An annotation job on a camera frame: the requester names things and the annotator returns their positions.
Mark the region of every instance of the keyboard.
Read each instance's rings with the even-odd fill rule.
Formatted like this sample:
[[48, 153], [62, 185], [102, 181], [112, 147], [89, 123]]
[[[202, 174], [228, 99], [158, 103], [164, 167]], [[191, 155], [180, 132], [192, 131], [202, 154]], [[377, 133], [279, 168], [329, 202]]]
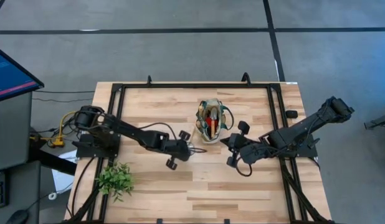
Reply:
[[0, 208], [8, 204], [8, 181], [5, 172], [0, 172]]

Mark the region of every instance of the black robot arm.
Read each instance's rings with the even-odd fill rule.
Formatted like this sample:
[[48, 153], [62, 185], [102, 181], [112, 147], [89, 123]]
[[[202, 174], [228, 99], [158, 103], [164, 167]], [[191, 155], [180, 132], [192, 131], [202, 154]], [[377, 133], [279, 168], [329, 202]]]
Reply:
[[246, 138], [249, 126], [241, 121], [240, 134], [233, 133], [229, 138], [221, 139], [221, 142], [229, 147], [233, 153], [227, 160], [227, 164], [236, 167], [237, 156], [246, 164], [253, 164], [259, 159], [271, 157], [295, 157], [301, 147], [313, 147], [316, 141], [308, 141], [312, 132], [327, 123], [343, 123], [350, 119], [354, 109], [347, 106], [343, 100], [334, 96], [327, 99], [321, 108], [313, 115], [301, 120], [289, 128], [280, 128], [259, 137], [259, 141]]
[[272, 147], [284, 149], [298, 146], [305, 141], [309, 134], [328, 123], [343, 123], [350, 119], [354, 109], [346, 105], [342, 99], [334, 96], [327, 99], [321, 108], [314, 114], [294, 124], [289, 128], [280, 128], [267, 133], [267, 141]]
[[191, 152], [187, 145], [190, 135], [181, 131], [181, 139], [169, 139], [168, 133], [153, 130], [142, 130], [126, 123], [112, 114], [104, 113], [104, 110], [96, 106], [83, 106], [76, 112], [75, 126], [82, 131], [88, 131], [93, 136], [90, 147], [106, 149], [113, 144], [113, 135], [121, 134], [138, 142], [145, 149], [153, 152], [168, 154], [171, 156], [166, 165], [176, 169], [174, 159], [188, 161]]

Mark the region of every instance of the green plant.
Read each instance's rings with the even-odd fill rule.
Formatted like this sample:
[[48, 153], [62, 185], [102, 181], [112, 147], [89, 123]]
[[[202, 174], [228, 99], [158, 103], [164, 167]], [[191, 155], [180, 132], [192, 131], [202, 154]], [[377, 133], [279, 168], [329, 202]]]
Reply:
[[122, 202], [122, 193], [126, 192], [131, 195], [130, 192], [134, 189], [134, 180], [127, 164], [115, 162], [113, 166], [106, 166], [96, 180], [98, 180], [102, 194], [113, 192], [114, 202], [117, 200]]

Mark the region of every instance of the monitor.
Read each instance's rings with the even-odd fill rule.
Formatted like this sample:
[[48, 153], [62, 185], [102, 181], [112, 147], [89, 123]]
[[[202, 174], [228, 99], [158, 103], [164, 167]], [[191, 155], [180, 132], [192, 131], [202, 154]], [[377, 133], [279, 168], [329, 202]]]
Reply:
[[43, 87], [40, 80], [0, 50], [0, 101]]

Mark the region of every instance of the butcher block tabletop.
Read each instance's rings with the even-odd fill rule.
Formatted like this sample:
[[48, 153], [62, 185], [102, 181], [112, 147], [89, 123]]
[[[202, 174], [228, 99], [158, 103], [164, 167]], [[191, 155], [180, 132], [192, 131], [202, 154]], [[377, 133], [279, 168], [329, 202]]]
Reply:
[[[92, 105], [108, 108], [112, 82], [99, 82]], [[288, 119], [289, 125], [305, 118], [302, 99], [296, 83], [280, 83], [286, 110], [297, 110], [297, 119]], [[277, 109], [278, 125], [282, 127], [277, 96], [273, 93]], [[169, 124], [176, 135], [181, 131], [194, 132], [196, 112], [201, 100], [218, 98], [232, 111], [235, 124], [221, 131], [221, 138], [239, 133], [239, 121], [250, 125], [248, 138], [273, 130], [269, 100], [265, 88], [128, 88], [121, 119], [137, 127], [150, 123]], [[324, 99], [318, 99], [319, 106]], [[226, 124], [231, 117], [225, 112]], [[169, 132], [163, 125], [154, 129]], [[243, 177], [226, 165], [231, 155], [221, 142], [203, 144], [195, 131], [191, 142], [195, 147], [207, 149], [207, 153], [194, 154], [187, 162], [176, 161], [178, 167], [165, 166], [169, 155], [149, 152], [132, 139], [121, 137], [121, 146], [115, 161], [128, 163], [135, 178], [131, 196], [124, 194], [123, 202], [109, 198], [105, 223], [289, 223], [280, 162], [262, 159], [253, 166], [253, 174]], [[75, 185], [89, 158], [78, 161], [74, 186], [70, 193], [71, 207]], [[320, 171], [313, 161], [297, 158], [302, 189], [313, 206], [327, 219], [331, 219]], [[97, 159], [89, 165], [77, 190], [75, 212], [92, 191]], [[239, 163], [242, 172], [249, 168]], [[300, 219], [297, 197], [292, 193], [295, 214]], [[98, 218], [102, 197], [97, 197], [94, 219]]]

